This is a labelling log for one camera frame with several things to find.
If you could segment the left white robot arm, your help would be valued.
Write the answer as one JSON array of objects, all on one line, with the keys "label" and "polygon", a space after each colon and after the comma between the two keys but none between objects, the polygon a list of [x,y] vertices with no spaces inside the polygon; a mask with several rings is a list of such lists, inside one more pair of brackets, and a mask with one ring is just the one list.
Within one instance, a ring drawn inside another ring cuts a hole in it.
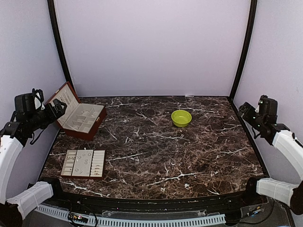
[{"label": "left white robot arm", "polygon": [[0,131],[0,225],[20,227],[27,215],[49,199],[56,206],[63,206],[67,196],[62,192],[59,179],[43,178],[19,195],[7,198],[9,178],[13,166],[29,139],[33,145],[38,137],[34,132],[44,131],[65,114],[66,103],[54,99],[43,104],[40,89],[15,97],[15,111],[9,122]]}]

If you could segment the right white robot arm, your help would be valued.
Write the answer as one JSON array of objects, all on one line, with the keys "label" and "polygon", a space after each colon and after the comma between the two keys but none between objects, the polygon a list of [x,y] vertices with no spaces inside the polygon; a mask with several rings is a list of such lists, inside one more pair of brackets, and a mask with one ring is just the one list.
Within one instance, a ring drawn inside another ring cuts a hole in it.
[{"label": "right white robot arm", "polygon": [[[303,179],[303,144],[286,125],[277,123],[278,102],[262,95],[258,107],[248,102],[239,107],[238,115],[251,127],[254,139],[264,138],[271,146],[281,152]],[[242,202],[252,205],[260,195],[284,203],[296,215],[303,213],[303,184],[292,184],[270,177],[252,177],[248,180]]]}]

